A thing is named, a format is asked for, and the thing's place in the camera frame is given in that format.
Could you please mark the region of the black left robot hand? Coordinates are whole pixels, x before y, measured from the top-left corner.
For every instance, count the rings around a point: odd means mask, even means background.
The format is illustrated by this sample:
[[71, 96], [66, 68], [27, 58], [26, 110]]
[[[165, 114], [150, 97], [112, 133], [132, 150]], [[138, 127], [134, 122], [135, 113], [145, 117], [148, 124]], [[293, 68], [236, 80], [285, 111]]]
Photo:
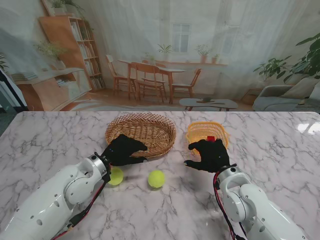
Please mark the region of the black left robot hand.
[[101, 154], [112, 166], [121, 167], [126, 165], [140, 164], [147, 160], [144, 156], [132, 156], [138, 151], [147, 151], [148, 148], [138, 140], [120, 134], [112, 140]]

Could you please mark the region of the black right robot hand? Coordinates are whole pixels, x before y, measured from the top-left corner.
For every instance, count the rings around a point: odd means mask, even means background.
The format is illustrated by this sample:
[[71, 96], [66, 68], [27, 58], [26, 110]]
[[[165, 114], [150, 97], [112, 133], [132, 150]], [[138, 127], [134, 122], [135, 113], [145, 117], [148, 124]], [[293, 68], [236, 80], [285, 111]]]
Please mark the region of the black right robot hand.
[[190, 168], [209, 173], [216, 173], [222, 167], [230, 165], [230, 158], [227, 149], [221, 139], [217, 139], [215, 141], [201, 139], [189, 144], [188, 149], [196, 149], [201, 157], [200, 161], [185, 160], [184, 164]]

